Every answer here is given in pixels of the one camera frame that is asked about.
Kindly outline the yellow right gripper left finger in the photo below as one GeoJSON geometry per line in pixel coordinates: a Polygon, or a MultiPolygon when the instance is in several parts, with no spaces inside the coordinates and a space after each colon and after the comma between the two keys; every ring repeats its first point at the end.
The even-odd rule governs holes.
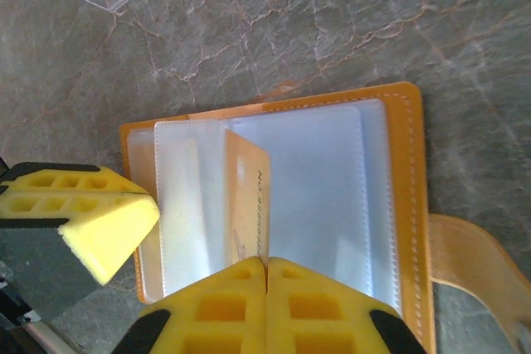
{"type": "Polygon", "coordinates": [[[266,354],[266,271],[244,259],[146,307],[119,354],[266,354]]]}

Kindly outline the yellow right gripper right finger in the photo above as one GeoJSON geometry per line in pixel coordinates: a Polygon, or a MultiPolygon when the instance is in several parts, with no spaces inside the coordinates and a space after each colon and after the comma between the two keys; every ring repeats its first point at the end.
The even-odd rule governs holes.
{"type": "Polygon", "coordinates": [[[287,259],[269,260],[267,354],[421,354],[391,306],[287,259]]]}

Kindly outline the yellow leather card holder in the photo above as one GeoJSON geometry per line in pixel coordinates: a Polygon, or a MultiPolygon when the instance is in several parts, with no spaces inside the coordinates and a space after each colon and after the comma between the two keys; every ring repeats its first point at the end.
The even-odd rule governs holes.
{"type": "Polygon", "coordinates": [[[485,230],[427,209],[421,92],[409,82],[124,124],[129,178],[160,221],[134,253],[148,306],[226,262],[225,135],[270,157],[270,248],[393,307],[434,353],[433,284],[475,296],[531,352],[531,282],[485,230]]]}

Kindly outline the gold VIP numbered card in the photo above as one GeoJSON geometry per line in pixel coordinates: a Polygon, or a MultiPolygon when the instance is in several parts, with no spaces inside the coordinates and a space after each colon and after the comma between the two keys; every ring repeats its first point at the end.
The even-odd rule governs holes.
{"type": "Polygon", "coordinates": [[[225,135],[226,262],[249,257],[268,262],[270,248],[270,157],[228,129],[225,135]]]}

